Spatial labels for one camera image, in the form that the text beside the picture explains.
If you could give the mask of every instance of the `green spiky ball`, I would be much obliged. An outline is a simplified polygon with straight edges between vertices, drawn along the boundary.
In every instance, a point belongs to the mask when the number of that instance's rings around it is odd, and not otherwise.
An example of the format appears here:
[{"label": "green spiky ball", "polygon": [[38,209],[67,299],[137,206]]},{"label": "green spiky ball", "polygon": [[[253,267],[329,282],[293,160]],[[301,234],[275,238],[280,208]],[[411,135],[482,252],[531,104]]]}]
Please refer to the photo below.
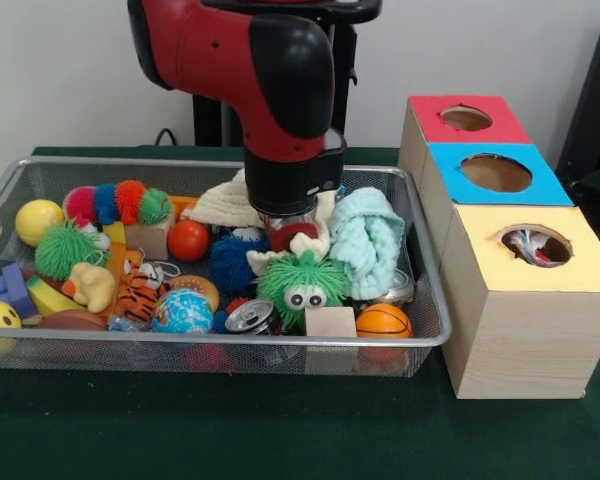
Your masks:
[{"label": "green spiky ball", "polygon": [[300,258],[285,255],[274,260],[258,285],[258,297],[273,302],[282,319],[282,331],[304,330],[304,309],[340,307],[351,284],[331,260],[315,261],[312,251]]},{"label": "green spiky ball", "polygon": [[104,265],[109,254],[96,247],[97,234],[78,230],[73,220],[52,227],[36,248],[36,271],[45,277],[64,282],[76,263]]},{"label": "green spiky ball", "polygon": [[141,225],[156,225],[171,214],[173,204],[169,195],[161,190],[150,188],[142,196],[138,221]]}]

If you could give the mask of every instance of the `red robot arm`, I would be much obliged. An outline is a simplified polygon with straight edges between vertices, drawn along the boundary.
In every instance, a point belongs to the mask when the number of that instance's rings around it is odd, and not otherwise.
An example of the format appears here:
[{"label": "red robot arm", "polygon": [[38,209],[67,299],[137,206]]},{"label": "red robot arm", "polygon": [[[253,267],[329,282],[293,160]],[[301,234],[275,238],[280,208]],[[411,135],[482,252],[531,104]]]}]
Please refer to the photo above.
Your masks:
[{"label": "red robot arm", "polygon": [[138,58],[168,89],[220,99],[241,121],[249,197],[284,216],[338,188],[344,140],[326,151],[333,58],[324,32],[299,17],[251,17],[200,0],[128,0]]}]

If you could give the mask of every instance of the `wire mesh basket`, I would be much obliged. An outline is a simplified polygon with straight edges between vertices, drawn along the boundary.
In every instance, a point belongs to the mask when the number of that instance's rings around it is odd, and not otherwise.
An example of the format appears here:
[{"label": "wire mesh basket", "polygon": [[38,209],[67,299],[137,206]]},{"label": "wire mesh basket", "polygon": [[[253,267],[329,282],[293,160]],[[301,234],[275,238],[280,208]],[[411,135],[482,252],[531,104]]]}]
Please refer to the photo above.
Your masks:
[{"label": "wire mesh basket", "polygon": [[[224,162],[59,157],[35,157],[15,163],[0,179],[0,269],[13,262],[33,262],[34,250],[19,240],[14,229],[16,213],[30,200],[61,203],[75,187],[130,178],[171,195],[199,196],[230,180],[240,167],[238,163]],[[384,167],[348,167],[343,183],[348,192],[363,186],[382,190],[395,212],[406,222],[399,268],[415,283],[414,300],[404,307],[413,324],[412,338],[189,336],[0,329],[0,342],[15,343],[14,348],[0,358],[0,368],[414,375],[431,348],[444,343],[451,332],[415,185],[403,171]],[[183,275],[210,275],[208,262],[174,263]],[[223,298],[221,306],[226,306],[229,300]]]}]

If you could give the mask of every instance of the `tiger plush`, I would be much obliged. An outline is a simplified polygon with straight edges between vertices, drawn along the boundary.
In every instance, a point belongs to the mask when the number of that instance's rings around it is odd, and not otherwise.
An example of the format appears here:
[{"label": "tiger plush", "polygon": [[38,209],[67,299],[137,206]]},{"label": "tiger plush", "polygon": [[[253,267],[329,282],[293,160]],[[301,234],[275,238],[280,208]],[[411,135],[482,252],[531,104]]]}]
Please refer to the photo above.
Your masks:
[{"label": "tiger plush", "polygon": [[118,296],[116,315],[151,323],[158,299],[169,290],[162,267],[125,260],[124,273],[127,288]]}]

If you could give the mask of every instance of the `light blue towel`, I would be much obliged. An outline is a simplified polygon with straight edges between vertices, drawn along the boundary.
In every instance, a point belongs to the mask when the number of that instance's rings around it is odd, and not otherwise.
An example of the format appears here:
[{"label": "light blue towel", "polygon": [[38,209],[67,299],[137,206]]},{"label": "light blue towel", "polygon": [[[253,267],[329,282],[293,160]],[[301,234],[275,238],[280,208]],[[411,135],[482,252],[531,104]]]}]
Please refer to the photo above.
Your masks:
[{"label": "light blue towel", "polygon": [[404,221],[375,188],[340,200],[329,223],[332,260],[342,262],[354,300],[371,300],[391,288],[398,266]]}]

